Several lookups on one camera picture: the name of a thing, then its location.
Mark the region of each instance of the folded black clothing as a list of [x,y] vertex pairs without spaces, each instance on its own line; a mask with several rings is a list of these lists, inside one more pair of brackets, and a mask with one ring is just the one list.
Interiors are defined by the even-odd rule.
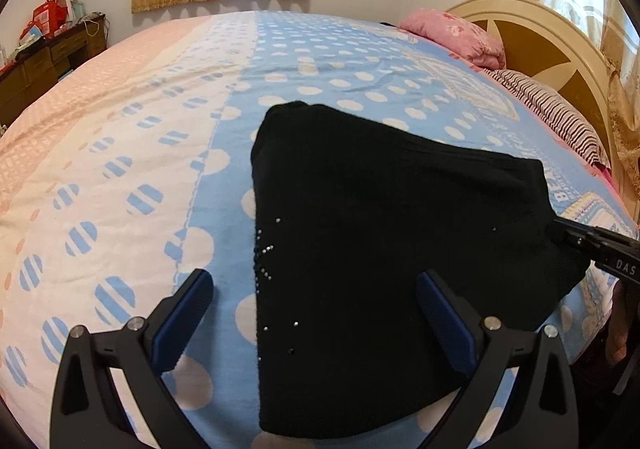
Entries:
[[251,160],[264,431],[355,435],[461,385],[418,308],[420,272],[535,330],[589,266],[546,235],[537,160],[303,102],[267,112]]

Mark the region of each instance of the bed sheet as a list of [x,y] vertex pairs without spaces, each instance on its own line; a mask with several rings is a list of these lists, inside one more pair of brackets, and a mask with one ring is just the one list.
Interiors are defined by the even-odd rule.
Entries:
[[[69,328],[101,331],[146,316],[195,267],[212,274],[218,298],[164,380],[212,447],[414,449],[436,424],[452,396],[344,440],[260,431],[249,155],[266,110],[291,100],[540,158],[558,214],[637,234],[597,171],[437,45],[376,24],[284,12],[157,26],[79,68],[0,140],[0,393],[39,447],[48,447]],[[592,266],[551,315],[570,359],[605,323],[614,282]],[[473,446],[490,437],[514,375],[506,372]],[[154,445],[118,372],[116,383],[139,437]]]

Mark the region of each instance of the pillow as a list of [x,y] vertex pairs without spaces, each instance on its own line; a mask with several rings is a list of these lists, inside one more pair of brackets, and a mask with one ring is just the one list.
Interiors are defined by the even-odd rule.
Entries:
[[514,70],[487,71],[520,99],[589,165],[610,168],[609,157],[593,125],[553,88]]
[[497,70],[506,66],[504,46],[478,25],[437,10],[418,10],[400,28],[448,48],[475,66]]

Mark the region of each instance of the wooden headboard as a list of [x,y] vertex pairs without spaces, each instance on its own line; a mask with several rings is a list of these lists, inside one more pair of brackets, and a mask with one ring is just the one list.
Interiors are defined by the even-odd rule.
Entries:
[[607,60],[570,21],[530,0],[469,0],[448,12],[500,39],[507,68],[557,90],[593,125],[611,161],[626,208],[637,221],[640,202],[618,160],[609,121]]

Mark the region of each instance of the wooden desk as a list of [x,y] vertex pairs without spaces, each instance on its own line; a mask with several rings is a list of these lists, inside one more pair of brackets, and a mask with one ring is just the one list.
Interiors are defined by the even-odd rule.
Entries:
[[92,21],[49,41],[40,40],[0,76],[0,124],[12,124],[58,83],[58,77],[106,50],[104,16]]

